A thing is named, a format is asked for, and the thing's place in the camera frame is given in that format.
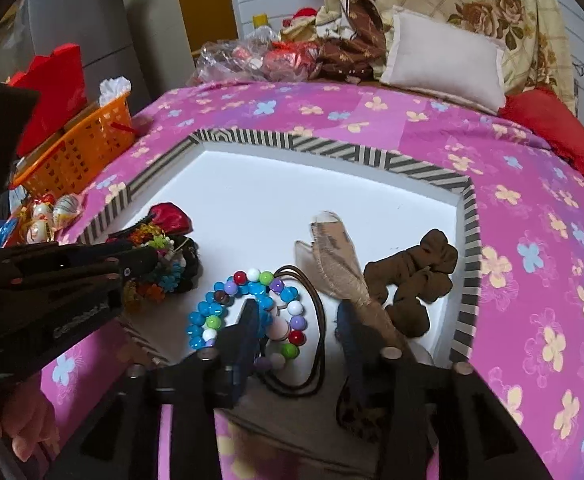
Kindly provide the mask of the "left hand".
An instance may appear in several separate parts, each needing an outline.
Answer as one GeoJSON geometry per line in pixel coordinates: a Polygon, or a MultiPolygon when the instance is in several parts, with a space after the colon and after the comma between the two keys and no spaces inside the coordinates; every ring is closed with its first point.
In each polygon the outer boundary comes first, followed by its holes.
{"type": "Polygon", "coordinates": [[[21,382],[8,398],[0,414],[0,437],[12,439],[15,456],[30,459],[36,445],[49,440],[55,427],[54,406],[41,390],[41,373],[21,382]]]}

